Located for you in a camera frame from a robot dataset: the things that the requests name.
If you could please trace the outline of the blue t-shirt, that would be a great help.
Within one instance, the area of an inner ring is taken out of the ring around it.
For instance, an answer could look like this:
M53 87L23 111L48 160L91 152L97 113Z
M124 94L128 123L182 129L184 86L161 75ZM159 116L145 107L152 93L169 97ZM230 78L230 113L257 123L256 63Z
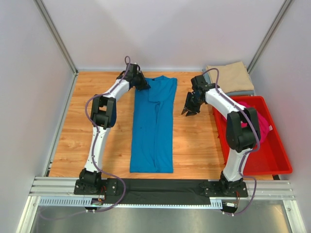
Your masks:
M135 91L131 173L173 172L173 105L177 78L148 78L149 89Z

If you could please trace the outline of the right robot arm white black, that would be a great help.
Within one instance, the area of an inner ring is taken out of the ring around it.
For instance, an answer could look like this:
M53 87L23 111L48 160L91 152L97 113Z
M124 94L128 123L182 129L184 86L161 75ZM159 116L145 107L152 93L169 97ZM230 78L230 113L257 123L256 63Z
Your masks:
M231 196L246 189L243 170L250 153L260 148L260 129L255 108L244 107L227 96L215 83L207 83L203 75L191 79L192 92L187 93L182 113L194 116L203 103L212 105L226 119L225 138L229 154L217 182L205 182L207 192Z

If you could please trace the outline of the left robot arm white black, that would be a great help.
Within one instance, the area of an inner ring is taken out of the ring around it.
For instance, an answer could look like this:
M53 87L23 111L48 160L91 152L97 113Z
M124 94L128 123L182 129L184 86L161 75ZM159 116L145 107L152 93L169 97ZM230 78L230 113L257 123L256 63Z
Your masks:
M117 120L117 102L132 87L146 90L147 83L140 66L127 63L114 84L104 93L94 95L85 106L85 113L93 125L92 141L86 164L76 181L74 194L103 195L102 161L109 133Z

